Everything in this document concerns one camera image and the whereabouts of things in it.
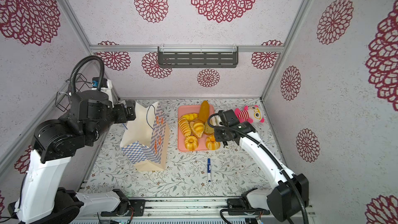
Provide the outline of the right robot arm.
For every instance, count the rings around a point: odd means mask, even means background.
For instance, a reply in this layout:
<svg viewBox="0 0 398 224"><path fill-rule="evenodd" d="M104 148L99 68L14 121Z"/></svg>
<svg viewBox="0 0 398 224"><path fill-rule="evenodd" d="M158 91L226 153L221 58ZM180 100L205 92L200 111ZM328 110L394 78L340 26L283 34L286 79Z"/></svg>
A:
<svg viewBox="0 0 398 224"><path fill-rule="evenodd" d="M272 214L279 222L292 223L292 216L301 213L303 223L309 223L309 181L303 174L296 174L280 162L266 147L254 126L239 122L233 110L219 111L209 116L207 123L214 129L215 140L226 145L234 141L246 151L265 174L272 190L254 188L244 192L239 199L228 201L229 206L220 210L220 217L229 223L225 213Z"/></svg>

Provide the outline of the long brown bread loaf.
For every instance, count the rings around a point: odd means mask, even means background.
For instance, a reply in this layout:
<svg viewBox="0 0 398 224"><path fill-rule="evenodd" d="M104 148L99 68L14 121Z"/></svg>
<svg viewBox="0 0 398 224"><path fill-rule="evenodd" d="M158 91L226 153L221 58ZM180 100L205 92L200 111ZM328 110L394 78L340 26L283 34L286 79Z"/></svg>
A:
<svg viewBox="0 0 398 224"><path fill-rule="evenodd" d="M210 112L209 103L207 101L203 101L200 107L198 120L202 121L203 123L206 123L209 117L209 112Z"/></svg>

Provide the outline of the checkered paper bag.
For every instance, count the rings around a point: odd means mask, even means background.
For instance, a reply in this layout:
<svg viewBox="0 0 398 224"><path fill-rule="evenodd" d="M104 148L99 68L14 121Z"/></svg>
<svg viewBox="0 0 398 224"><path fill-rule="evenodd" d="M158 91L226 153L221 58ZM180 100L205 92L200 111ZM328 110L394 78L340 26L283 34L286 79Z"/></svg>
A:
<svg viewBox="0 0 398 224"><path fill-rule="evenodd" d="M138 171L164 171L170 128L159 102L136 104L136 119L129 121L120 148Z"/></svg>

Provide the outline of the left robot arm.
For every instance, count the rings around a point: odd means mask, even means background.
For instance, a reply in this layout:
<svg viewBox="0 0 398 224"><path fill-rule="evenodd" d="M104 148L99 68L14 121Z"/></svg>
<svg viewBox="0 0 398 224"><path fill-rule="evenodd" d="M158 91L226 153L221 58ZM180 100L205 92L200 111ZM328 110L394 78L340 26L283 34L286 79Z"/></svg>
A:
<svg viewBox="0 0 398 224"><path fill-rule="evenodd" d="M113 124L136 118L134 100L114 104L102 91L104 63L100 63L96 89L77 92L77 74L90 61L100 61L100 58L85 57L72 70L69 110L35 129L29 169L22 181L19 199L8 205L10 219L22 224L68 224L88 214L108 212L123 216L129 212L130 201L120 189L84 195L60 186L66 166L78 149L92 146Z"/></svg>

